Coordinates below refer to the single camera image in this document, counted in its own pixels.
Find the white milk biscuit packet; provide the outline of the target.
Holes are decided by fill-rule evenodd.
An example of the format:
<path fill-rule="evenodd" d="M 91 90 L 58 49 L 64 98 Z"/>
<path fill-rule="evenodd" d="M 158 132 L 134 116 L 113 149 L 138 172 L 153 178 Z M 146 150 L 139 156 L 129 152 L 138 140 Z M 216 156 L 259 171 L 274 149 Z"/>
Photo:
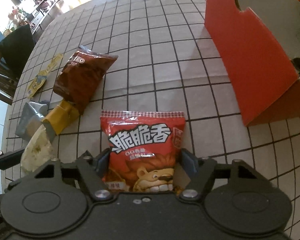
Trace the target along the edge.
<path fill-rule="evenodd" d="M 41 125 L 25 147 L 21 156 L 20 167 L 25 174 L 29 174 L 55 157 L 46 128 Z"/>

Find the red lion snack bag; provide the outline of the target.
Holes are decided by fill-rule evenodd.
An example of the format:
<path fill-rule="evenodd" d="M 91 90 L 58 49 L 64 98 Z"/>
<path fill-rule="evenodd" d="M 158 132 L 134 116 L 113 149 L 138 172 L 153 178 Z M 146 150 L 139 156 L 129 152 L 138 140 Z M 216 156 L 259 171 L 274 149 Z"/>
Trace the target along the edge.
<path fill-rule="evenodd" d="M 103 110 L 110 156 L 104 182 L 111 191 L 173 191 L 186 120 L 183 112 Z"/>

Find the yellow snack packet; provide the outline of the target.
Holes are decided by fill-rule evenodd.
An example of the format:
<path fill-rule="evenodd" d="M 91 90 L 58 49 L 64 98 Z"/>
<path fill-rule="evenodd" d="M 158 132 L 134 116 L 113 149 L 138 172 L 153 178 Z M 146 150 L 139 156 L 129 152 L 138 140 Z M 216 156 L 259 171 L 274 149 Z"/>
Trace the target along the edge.
<path fill-rule="evenodd" d="M 70 126 L 79 117 L 78 109 L 66 100 L 62 100 L 44 119 L 44 124 L 49 124 L 56 135 Z"/>

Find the grey blue biscuit packet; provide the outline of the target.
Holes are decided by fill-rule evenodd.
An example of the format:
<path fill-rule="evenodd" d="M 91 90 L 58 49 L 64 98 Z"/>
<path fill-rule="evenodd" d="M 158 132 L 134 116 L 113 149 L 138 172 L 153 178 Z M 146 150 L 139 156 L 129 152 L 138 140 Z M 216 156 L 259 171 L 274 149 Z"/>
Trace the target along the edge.
<path fill-rule="evenodd" d="M 48 114 L 50 102 L 26 102 L 21 113 L 19 124 L 16 127 L 15 135 L 23 140 L 30 141 L 37 129 L 41 126 L 42 120 Z"/>

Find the brown oreo snack bag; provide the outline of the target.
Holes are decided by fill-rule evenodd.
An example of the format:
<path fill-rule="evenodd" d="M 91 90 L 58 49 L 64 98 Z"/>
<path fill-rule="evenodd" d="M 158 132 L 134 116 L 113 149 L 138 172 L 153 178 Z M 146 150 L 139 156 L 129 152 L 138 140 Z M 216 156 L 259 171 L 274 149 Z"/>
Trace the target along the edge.
<path fill-rule="evenodd" d="M 83 114 L 104 75 L 117 59 L 117 55 L 100 54 L 79 46 L 56 78 L 53 92 Z"/>

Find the yellow minion jelly cup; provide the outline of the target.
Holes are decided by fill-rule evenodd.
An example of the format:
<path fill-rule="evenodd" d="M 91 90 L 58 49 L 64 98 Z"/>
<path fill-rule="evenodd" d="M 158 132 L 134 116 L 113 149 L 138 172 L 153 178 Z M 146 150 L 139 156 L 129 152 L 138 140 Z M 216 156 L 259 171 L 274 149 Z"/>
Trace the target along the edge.
<path fill-rule="evenodd" d="M 44 83 L 47 80 L 48 75 L 54 70 L 57 65 L 61 62 L 63 58 L 63 54 L 58 53 L 56 56 L 54 56 L 50 63 L 47 65 L 47 67 L 44 70 L 41 70 L 31 81 L 29 84 L 27 91 L 26 91 L 26 97 L 32 98 L 36 92 L 44 85 Z"/>

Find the round chocolate jelly cup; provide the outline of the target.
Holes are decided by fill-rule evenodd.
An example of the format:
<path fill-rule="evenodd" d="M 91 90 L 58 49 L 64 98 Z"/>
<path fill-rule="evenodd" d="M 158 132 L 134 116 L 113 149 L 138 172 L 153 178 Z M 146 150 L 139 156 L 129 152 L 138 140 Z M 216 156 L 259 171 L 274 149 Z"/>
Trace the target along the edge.
<path fill-rule="evenodd" d="M 300 58 L 299 57 L 295 57 L 293 59 L 291 59 L 291 63 L 293 64 L 293 66 L 295 67 L 295 69 L 300 72 Z"/>

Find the wooden chair with black coat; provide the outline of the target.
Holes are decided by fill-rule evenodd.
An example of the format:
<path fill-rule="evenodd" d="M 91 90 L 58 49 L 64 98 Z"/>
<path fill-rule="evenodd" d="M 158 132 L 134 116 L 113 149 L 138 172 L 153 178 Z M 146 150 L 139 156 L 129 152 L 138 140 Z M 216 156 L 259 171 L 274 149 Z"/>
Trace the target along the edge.
<path fill-rule="evenodd" d="M 34 49 L 28 24 L 6 37 L 0 32 L 0 100 L 11 105 L 17 84 Z"/>

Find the grid pattern tablecloth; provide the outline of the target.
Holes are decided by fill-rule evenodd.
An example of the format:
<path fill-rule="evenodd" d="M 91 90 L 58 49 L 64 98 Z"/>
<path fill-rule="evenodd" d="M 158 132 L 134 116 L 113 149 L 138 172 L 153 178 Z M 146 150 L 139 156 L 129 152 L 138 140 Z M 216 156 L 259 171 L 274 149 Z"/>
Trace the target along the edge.
<path fill-rule="evenodd" d="M 6 115 L 2 148 L 26 142 L 15 135 L 29 83 L 56 54 L 67 61 L 80 45 L 111 53 L 105 75 L 82 117 L 53 141 L 61 161 L 108 144 L 103 109 L 183 111 L 183 146 L 220 163 L 242 159 L 286 193 L 293 213 L 286 234 L 300 239 L 300 117 L 245 127 L 222 59 L 204 26 L 206 0 L 92 0 L 53 20 L 21 75 Z"/>

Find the orange cardboard box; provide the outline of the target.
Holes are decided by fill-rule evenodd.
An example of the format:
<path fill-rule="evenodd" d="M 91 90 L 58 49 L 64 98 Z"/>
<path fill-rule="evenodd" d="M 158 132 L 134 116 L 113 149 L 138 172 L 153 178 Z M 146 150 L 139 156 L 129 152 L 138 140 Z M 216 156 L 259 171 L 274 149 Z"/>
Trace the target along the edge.
<path fill-rule="evenodd" d="M 300 116 L 298 0 L 206 0 L 205 27 L 235 91 L 243 124 Z"/>

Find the white tv cabinet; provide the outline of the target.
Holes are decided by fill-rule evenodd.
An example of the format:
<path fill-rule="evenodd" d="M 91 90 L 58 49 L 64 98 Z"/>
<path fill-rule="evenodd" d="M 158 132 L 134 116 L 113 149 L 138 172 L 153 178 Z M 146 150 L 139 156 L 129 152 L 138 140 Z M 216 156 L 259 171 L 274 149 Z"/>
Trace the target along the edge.
<path fill-rule="evenodd" d="M 47 16 L 50 16 L 50 11 L 62 0 L 37 0 L 38 3 L 27 17 L 32 35 L 38 29 L 42 30 L 42 23 Z"/>

